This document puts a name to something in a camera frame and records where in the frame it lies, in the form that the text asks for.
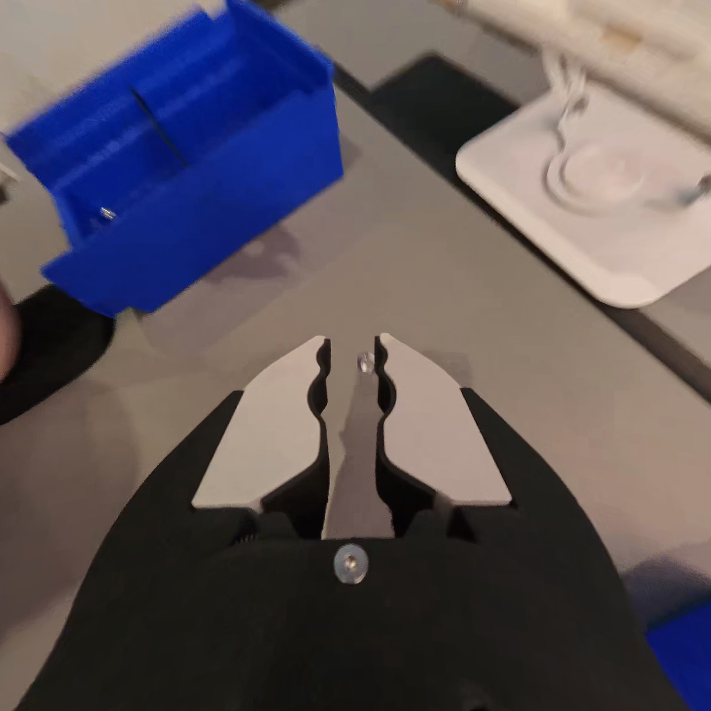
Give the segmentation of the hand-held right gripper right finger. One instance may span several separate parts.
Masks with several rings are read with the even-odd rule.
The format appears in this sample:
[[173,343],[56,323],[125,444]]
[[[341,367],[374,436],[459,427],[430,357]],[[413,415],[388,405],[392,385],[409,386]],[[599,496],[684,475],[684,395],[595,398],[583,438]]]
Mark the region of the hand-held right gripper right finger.
[[385,463],[450,505],[509,505],[511,492],[457,381],[389,333],[379,334],[378,346]]

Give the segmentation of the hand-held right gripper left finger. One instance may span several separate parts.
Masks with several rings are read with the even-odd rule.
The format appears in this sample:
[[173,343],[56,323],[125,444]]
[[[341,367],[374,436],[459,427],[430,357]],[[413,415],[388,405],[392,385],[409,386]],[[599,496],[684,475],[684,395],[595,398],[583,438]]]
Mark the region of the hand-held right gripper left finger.
[[325,445],[319,385],[331,343],[315,336],[263,369],[239,403],[191,501],[195,509],[265,511],[316,464]]

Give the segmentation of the blue plastic tray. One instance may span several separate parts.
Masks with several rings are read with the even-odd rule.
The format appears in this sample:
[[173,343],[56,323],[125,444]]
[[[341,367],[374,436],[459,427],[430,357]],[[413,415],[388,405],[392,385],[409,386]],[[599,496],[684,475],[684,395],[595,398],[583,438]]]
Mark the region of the blue plastic tray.
[[110,318],[162,307],[343,175],[333,65],[249,1],[189,14],[6,143],[67,236],[43,276]]

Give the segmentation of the person's left forearm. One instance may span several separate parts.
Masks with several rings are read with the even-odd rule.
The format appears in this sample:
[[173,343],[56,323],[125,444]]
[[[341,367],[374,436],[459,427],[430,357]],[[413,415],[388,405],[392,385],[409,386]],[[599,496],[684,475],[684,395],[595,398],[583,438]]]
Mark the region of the person's left forearm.
[[21,348],[19,312],[1,284],[1,383],[15,366]]

